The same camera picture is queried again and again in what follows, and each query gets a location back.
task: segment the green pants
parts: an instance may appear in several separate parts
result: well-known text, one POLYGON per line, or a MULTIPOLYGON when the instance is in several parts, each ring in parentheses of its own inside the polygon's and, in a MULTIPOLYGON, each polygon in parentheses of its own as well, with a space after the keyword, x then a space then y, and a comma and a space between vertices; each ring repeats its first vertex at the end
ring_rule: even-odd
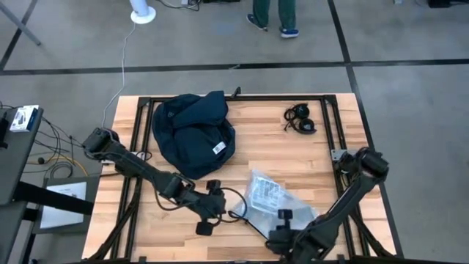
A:
MULTIPOLYGON (((296 0, 277 0, 278 15, 284 29, 296 28, 295 2, 296 0)), ((258 26, 266 27, 269 23, 270 0, 254 0, 253 14, 258 26)))

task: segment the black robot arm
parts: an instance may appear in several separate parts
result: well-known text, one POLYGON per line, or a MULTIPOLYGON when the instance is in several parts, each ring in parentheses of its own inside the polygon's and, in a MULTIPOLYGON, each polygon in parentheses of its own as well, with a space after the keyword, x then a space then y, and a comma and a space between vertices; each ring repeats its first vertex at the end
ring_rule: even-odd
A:
POLYGON ((327 213, 318 216, 304 230, 291 230, 291 211, 279 211, 279 218, 286 223, 270 231, 266 246, 283 255, 289 263, 306 264, 324 259, 334 247, 340 225, 365 194, 386 179, 388 162, 381 158, 381 153, 362 148, 355 155, 344 153, 334 169, 349 174, 352 182, 327 213))
POLYGON ((142 177, 151 182, 158 204, 159 193, 161 197, 176 205, 167 210, 187 207, 197 213, 202 219, 197 225, 198 235, 211 235, 215 225, 207 220, 219 219, 226 212, 226 200, 219 180, 207 183, 208 194, 195 191, 194 182, 184 175, 162 172, 126 150, 119 143, 117 134, 111 130, 96 128, 83 143, 83 148, 93 159, 113 161, 116 171, 123 176, 142 177))

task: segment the white label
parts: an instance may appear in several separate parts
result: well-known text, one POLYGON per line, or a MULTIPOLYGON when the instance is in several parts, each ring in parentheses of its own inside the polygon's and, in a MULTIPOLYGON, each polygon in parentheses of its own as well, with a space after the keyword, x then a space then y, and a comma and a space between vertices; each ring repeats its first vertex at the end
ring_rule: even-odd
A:
POLYGON ((212 150, 215 153, 215 155, 217 155, 220 153, 220 151, 224 150, 225 147, 226 147, 225 142, 220 142, 212 150))

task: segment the table leg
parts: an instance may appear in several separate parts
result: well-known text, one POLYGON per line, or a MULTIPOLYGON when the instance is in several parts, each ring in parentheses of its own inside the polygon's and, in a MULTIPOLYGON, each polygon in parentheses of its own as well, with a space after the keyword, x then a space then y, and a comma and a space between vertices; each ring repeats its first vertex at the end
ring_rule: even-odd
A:
POLYGON ((40 188, 25 182, 18 183, 15 199, 85 215, 91 215, 94 206, 92 202, 59 194, 55 191, 49 191, 46 188, 40 188))
POLYGON ((7 6, 1 2, 0 11, 2 11, 18 28, 20 28, 21 31, 26 34, 26 36, 28 36, 34 43, 36 43, 36 45, 41 45, 41 42, 37 39, 37 37, 34 36, 34 34, 32 34, 32 32, 29 31, 29 29, 23 23, 21 23, 18 18, 16 18, 16 16, 7 8, 7 6))

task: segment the person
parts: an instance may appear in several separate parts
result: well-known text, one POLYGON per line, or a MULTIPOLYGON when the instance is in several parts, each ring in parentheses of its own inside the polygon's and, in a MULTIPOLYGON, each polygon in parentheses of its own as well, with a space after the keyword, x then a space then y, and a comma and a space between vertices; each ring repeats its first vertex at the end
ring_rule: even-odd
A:
MULTIPOLYGON (((267 31, 269 23, 270 0, 253 0, 253 13, 247 15, 248 22, 258 29, 267 31)), ((278 0, 278 16, 280 17, 280 33, 283 38, 298 37, 296 29, 296 0, 278 0)))

